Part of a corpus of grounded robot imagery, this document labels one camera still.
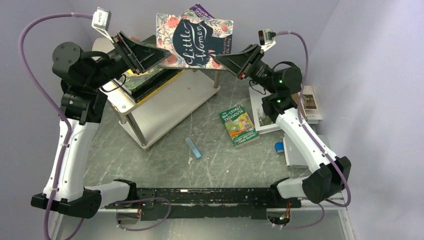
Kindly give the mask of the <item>dark green garden book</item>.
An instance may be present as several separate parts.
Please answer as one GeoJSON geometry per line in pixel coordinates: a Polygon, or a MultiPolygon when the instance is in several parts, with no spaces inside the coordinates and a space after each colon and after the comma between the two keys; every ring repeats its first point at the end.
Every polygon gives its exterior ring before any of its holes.
{"type": "Polygon", "coordinates": [[[153,67],[150,70],[135,74],[131,70],[124,73],[118,79],[123,84],[123,90],[135,101],[153,93],[159,87],[164,86],[173,77],[176,77],[182,70],[153,67]]]}

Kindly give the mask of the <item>yellow Little Prince book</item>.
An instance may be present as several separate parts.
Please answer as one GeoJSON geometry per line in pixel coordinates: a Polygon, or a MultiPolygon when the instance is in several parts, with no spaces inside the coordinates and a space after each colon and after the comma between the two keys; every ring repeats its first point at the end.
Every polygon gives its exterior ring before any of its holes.
{"type": "Polygon", "coordinates": [[[159,92],[161,92],[162,90],[164,90],[165,87],[167,87],[171,83],[175,82],[176,79],[179,78],[184,72],[185,72],[185,70],[179,69],[176,74],[174,74],[172,77],[170,77],[169,79],[167,79],[164,83],[161,83],[158,87],[154,88],[148,94],[146,94],[141,99],[139,99],[138,101],[136,101],[135,102],[135,105],[136,106],[140,106],[140,105],[144,104],[145,102],[147,102],[148,100],[150,100],[151,98],[153,98],[159,92]]]}

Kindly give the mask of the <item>floral Little Women book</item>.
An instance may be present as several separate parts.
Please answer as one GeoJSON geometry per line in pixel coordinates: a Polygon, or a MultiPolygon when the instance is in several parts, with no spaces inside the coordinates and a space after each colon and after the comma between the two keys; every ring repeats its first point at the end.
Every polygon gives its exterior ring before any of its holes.
{"type": "Polygon", "coordinates": [[[156,46],[170,52],[158,66],[224,70],[215,57],[231,53],[233,33],[233,20],[157,13],[156,46]]]}

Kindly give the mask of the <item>white palm leaf book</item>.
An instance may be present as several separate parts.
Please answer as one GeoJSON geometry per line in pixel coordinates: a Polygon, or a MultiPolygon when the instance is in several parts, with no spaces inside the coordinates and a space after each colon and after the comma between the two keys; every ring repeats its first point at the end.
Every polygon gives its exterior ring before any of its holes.
{"type": "Polygon", "coordinates": [[[260,92],[252,89],[251,87],[248,90],[255,130],[259,134],[266,134],[281,130],[281,128],[278,127],[276,123],[272,122],[270,117],[266,115],[263,110],[262,98],[269,96],[270,93],[268,91],[265,91],[265,94],[261,94],[260,92]]]}

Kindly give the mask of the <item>green 104-storey treehouse book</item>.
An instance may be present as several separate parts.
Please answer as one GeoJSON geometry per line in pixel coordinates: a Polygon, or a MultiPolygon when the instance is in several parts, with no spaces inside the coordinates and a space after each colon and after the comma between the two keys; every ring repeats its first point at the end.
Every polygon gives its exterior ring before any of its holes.
{"type": "Polygon", "coordinates": [[[260,138],[256,127],[243,105],[219,113],[219,118],[236,149],[260,138]]]}

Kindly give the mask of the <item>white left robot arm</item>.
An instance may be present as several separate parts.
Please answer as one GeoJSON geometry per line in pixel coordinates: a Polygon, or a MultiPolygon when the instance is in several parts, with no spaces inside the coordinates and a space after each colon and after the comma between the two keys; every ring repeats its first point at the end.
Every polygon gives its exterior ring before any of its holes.
{"type": "Polygon", "coordinates": [[[59,143],[50,178],[31,206],[89,219],[99,209],[122,204],[134,207],[139,200],[134,182],[116,179],[98,186],[83,185],[89,149],[101,123],[107,95],[101,87],[125,72],[144,73],[170,56],[166,49],[140,44],[118,32],[109,52],[85,51],[68,41],[52,53],[52,71],[64,84],[59,106],[59,143]]]}

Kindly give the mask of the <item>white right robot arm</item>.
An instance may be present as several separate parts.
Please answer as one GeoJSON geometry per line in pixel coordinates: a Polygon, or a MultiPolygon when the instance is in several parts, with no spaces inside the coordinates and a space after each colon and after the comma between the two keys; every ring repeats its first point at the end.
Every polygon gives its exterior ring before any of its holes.
{"type": "Polygon", "coordinates": [[[214,60],[238,79],[250,78],[269,94],[261,101],[264,113],[291,139],[305,159],[310,176],[288,178],[276,184],[270,202],[282,207],[289,198],[306,198],[314,204],[348,188],[351,162],[339,157],[312,130],[298,112],[301,105],[292,99],[302,90],[303,75],[293,62],[282,61],[286,68],[276,70],[262,61],[264,50],[249,45],[238,53],[217,55],[214,60]]]}

